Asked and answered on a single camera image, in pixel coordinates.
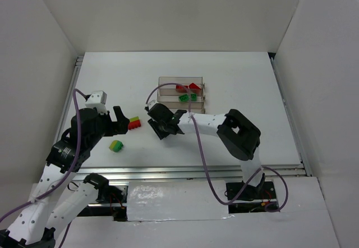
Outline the lime and green rounded lego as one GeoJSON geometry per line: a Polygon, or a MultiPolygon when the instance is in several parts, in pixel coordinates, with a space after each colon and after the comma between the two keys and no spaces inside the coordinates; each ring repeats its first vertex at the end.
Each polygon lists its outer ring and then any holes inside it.
{"type": "Polygon", "coordinates": [[[122,148],[124,147],[123,143],[119,140],[114,140],[112,141],[112,143],[109,146],[109,149],[112,152],[118,153],[119,151],[122,150],[122,148]]]}

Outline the green lego brick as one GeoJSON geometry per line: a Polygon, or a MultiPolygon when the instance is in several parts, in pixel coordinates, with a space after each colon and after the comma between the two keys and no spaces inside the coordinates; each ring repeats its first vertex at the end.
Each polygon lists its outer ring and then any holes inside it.
{"type": "Polygon", "coordinates": [[[181,102],[181,103],[184,103],[184,102],[188,102],[190,100],[190,97],[188,94],[184,94],[184,95],[180,95],[178,97],[178,100],[181,102]]]}

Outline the red and green lego piece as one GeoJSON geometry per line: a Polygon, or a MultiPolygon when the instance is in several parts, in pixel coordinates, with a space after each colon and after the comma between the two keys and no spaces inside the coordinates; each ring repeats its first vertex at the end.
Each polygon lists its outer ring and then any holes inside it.
{"type": "Polygon", "coordinates": [[[177,93],[186,93],[188,89],[187,85],[176,85],[176,92],[177,93]]]}

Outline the small green lego piece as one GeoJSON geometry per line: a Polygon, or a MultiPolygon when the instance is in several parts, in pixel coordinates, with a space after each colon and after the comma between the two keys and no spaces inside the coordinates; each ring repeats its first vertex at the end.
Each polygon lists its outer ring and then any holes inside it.
{"type": "Polygon", "coordinates": [[[190,94],[189,98],[190,98],[190,102],[196,102],[197,101],[197,94],[192,93],[192,94],[190,94]]]}

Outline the red lego brick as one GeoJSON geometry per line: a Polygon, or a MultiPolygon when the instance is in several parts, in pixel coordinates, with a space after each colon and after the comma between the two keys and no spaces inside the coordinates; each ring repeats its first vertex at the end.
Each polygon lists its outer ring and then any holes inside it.
{"type": "Polygon", "coordinates": [[[201,87],[199,87],[198,85],[196,85],[195,83],[191,83],[189,86],[188,86],[189,89],[191,90],[200,90],[201,87]]]}

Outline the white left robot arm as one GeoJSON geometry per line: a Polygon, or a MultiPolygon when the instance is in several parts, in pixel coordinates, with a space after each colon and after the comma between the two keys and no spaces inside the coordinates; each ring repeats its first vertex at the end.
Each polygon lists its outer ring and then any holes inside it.
{"type": "Polygon", "coordinates": [[[95,108],[76,112],[70,128],[52,146],[29,201],[16,220],[1,230],[1,247],[54,247],[62,230],[88,204],[94,201],[122,204],[125,193],[97,173],[87,175],[67,200],[57,204],[94,146],[103,137],[127,133],[129,119],[119,106],[113,110],[116,121],[111,120],[109,113],[100,114],[95,108]]]}

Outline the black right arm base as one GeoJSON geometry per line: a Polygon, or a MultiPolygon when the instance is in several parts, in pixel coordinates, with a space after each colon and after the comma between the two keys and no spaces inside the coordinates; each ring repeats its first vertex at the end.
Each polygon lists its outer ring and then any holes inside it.
{"type": "MultiPolygon", "coordinates": [[[[228,182],[226,183],[226,191],[224,195],[228,200],[232,200],[244,186],[244,182],[228,182]]],[[[243,193],[238,197],[240,201],[272,201],[277,198],[274,184],[272,181],[265,181],[262,188],[257,191],[255,188],[247,186],[243,193]]]]}

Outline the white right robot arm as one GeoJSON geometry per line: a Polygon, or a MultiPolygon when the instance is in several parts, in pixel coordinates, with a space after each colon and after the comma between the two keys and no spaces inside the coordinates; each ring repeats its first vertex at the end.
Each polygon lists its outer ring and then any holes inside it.
{"type": "Polygon", "coordinates": [[[260,130],[240,111],[226,114],[199,114],[179,109],[172,112],[152,101],[145,107],[149,125],[162,140],[169,135],[199,134],[219,138],[231,156],[240,161],[243,181],[260,190],[265,175],[259,158],[260,130]]]}

